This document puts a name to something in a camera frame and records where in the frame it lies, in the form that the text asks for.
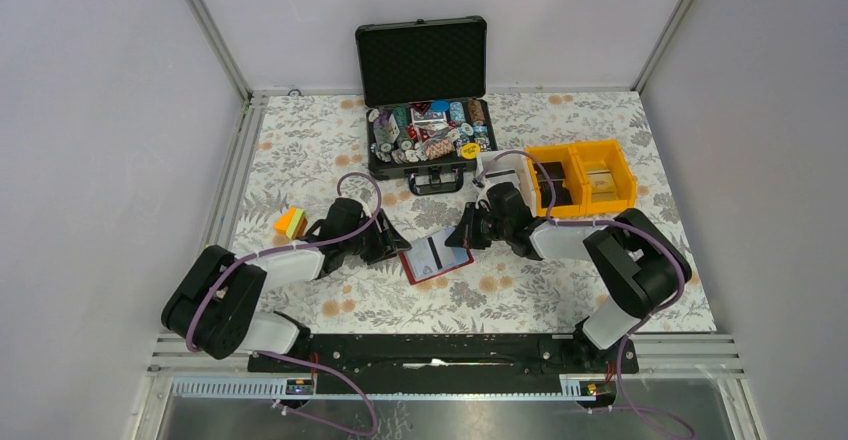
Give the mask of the white grey credit card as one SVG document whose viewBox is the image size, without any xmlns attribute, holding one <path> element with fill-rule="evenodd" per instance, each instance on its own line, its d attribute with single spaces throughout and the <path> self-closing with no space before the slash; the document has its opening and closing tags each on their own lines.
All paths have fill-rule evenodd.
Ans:
<svg viewBox="0 0 848 440">
<path fill-rule="evenodd" d="M 443 269 L 436 241 L 432 236 L 415 240 L 403 254 L 407 274 L 413 283 L 437 276 Z"/>
</svg>

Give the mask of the red leather card holder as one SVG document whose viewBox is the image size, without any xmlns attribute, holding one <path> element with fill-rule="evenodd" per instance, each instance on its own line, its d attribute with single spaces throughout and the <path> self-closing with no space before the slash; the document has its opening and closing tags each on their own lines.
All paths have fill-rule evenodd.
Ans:
<svg viewBox="0 0 848 440">
<path fill-rule="evenodd" d="M 445 244 L 454 230 L 450 227 L 414 240 L 411 248 L 399 255 L 410 285 L 424 283 L 474 262 L 469 249 Z"/>
</svg>

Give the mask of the white plastic bin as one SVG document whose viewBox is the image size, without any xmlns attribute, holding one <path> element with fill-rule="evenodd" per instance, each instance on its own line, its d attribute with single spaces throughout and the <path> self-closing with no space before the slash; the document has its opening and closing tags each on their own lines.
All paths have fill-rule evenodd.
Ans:
<svg viewBox="0 0 848 440">
<path fill-rule="evenodd" d="M 537 197 L 529 159 L 516 150 L 508 150 L 507 155 L 498 158 L 500 154 L 502 151 L 487 151 L 477 155 L 473 180 L 478 188 L 476 200 L 483 200 L 491 187 L 509 182 L 518 189 L 524 203 L 535 211 Z"/>
</svg>

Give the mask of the yellow bin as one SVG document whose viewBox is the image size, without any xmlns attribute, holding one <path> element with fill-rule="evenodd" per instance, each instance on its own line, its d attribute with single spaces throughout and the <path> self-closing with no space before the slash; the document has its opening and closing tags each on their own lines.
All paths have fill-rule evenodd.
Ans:
<svg viewBox="0 0 848 440">
<path fill-rule="evenodd" d="M 583 188 L 582 216 L 617 214 L 635 206 L 637 181 L 617 140 L 577 142 L 571 150 Z"/>
<path fill-rule="evenodd" d="M 570 219 L 584 216 L 589 199 L 588 179 L 577 159 L 577 150 L 571 144 L 527 147 L 525 152 L 533 160 L 525 161 L 529 168 L 531 209 L 546 216 L 554 201 L 551 216 Z"/>
</svg>

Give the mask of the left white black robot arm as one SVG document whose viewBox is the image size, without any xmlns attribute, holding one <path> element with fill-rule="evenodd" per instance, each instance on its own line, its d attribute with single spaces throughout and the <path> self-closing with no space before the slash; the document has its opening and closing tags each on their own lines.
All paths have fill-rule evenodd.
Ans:
<svg viewBox="0 0 848 440">
<path fill-rule="evenodd" d="M 411 244 L 383 210 L 339 197 L 325 218 L 290 244 L 244 258 L 219 245 L 205 248 L 165 304 L 161 323 L 192 352 L 221 360 L 236 352 L 270 350 L 288 371 L 309 361 L 303 327 L 282 313 L 261 312 L 260 298 L 293 283 L 324 278 L 353 256 L 365 264 L 392 259 Z"/>
</svg>

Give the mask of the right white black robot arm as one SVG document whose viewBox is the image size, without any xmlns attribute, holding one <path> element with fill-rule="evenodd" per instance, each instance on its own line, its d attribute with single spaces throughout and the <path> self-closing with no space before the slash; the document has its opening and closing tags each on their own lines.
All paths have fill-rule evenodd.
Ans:
<svg viewBox="0 0 848 440">
<path fill-rule="evenodd" d="M 466 204 L 444 244 L 483 250 L 507 244 L 534 261 L 591 262 L 608 297 L 575 329 L 575 362 L 597 372 L 613 358 L 613 347 L 663 307 L 682 296 L 692 268 L 648 217 L 628 208 L 613 219 L 567 221 L 537 216 L 511 183 L 499 183 L 484 199 Z"/>
</svg>

